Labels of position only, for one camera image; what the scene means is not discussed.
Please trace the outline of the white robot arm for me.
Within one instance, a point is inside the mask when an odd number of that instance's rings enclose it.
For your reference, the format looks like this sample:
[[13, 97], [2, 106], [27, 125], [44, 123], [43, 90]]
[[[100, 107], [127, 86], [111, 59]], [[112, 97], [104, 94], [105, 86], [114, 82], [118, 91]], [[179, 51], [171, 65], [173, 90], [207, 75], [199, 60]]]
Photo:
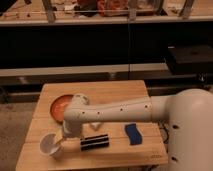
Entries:
[[100, 105], [76, 94], [54, 142], [80, 138], [85, 123], [150, 121], [169, 124], [169, 171], [213, 171], [213, 94], [203, 89]]

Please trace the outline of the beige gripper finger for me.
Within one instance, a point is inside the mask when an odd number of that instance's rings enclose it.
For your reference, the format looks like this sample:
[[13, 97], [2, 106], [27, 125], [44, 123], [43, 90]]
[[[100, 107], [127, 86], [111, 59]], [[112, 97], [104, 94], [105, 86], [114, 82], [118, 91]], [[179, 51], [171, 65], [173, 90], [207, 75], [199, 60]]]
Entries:
[[63, 132], [61, 130], [58, 130], [54, 137], [54, 143], [58, 144], [63, 141]]

